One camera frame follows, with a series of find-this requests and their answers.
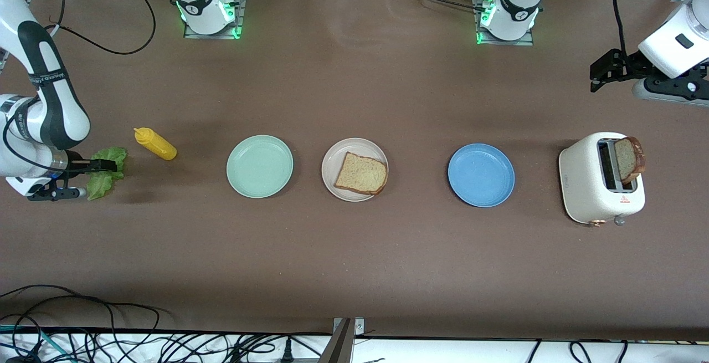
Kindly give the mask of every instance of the bread crust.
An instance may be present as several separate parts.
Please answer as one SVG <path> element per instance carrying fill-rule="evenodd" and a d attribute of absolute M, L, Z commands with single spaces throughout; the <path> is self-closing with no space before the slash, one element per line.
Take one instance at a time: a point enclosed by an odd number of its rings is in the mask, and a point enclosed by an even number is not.
<path fill-rule="evenodd" d="M 643 152 L 643 146 L 640 145 L 640 140 L 633 136 L 628 136 L 624 140 L 630 141 L 631 146 L 633 146 L 633 153 L 635 153 L 635 168 L 633 168 L 630 175 L 620 180 L 620 183 L 628 184 L 645 172 L 645 153 Z"/>
<path fill-rule="evenodd" d="M 355 153 L 351 153 L 349 151 L 347 151 L 347 153 L 345 154 L 345 159 L 347 159 L 347 155 L 354 155 L 359 158 L 372 159 L 373 161 L 377 161 L 377 159 L 374 159 L 370 156 L 361 156 L 361 155 L 357 155 Z M 364 196 L 377 196 L 379 193 L 382 193 L 384 187 L 387 185 L 387 180 L 389 179 L 389 169 L 387 168 L 387 164 L 383 163 L 382 161 L 377 161 L 377 162 L 381 163 L 384 166 L 384 169 L 387 171 L 387 176 L 384 178 L 384 183 L 382 184 L 382 186 L 379 187 L 378 189 L 376 189 L 375 191 L 361 191 L 361 190 L 357 190 L 357 189 L 350 188 L 350 187 L 338 186 L 337 180 L 335 180 L 334 187 L 339 188 L 341 190 L 352 191 L 352 193 L 363 194 Z M 340 178 L 340 175 L 342 174 L 342 169 L 344 169 L 344 168 L 345 168 L 345 161 L 343 160 L 342 167 L 340 168 L 340 171 L 337 172 L 338 179 Z"/>

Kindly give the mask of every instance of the green plate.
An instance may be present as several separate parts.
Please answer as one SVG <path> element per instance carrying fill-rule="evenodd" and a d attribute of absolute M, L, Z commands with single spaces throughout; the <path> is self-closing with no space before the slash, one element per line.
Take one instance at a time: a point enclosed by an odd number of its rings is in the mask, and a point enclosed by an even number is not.
<path fill-rule="evenodd" d="M 226 177 L 239 194 L 250 198 L 273 196 L 293 174 L 293 154 L 280 139 L 251 136 L 231 151 Z"/>

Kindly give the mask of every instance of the bread slice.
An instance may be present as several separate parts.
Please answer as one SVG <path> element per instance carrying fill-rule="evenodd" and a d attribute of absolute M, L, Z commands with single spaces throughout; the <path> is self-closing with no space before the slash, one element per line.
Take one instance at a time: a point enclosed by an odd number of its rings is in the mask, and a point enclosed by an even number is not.
<path fill-rule="evenodd" d="M 640 141 L 626 137 L 615 142 L 615 159 L 618 161 L 620 182 L 628 184 L 645 172 L 645 154 Z"/>
<path fill-rule="evenodd" d="M 374 158 L 359 156 L 348 151 L 337 175 L 335 187 L 359 194 L 376 196 L 387 184 L 387 165 Z"/>

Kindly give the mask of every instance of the toaster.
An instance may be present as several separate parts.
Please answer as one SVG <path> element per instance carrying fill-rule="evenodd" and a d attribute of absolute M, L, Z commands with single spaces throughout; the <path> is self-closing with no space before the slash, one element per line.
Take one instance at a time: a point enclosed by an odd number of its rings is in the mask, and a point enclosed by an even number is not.
<path fill-rule="evenodd" d="M 602 131 L 587 136 L 559 154 L 559 177 L 564 207 L 570 218 L 600 225 L 625 217 L 645 206 L 643 176 L 628 184 L 620 182 L 615 142 L 625 134 Z"/>

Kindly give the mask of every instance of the yellow squeeze bottle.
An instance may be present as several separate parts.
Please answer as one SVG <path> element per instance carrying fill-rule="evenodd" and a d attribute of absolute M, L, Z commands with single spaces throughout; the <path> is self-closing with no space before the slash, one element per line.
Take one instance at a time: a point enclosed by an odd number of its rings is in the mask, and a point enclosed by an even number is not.
<path fill-rule="evenodd" d="M 135 130 L 135 141 L 165 161 L 169 161 L 177 155 L 177 149 L 149 127 L 134 128 L 133 130 Z"/>

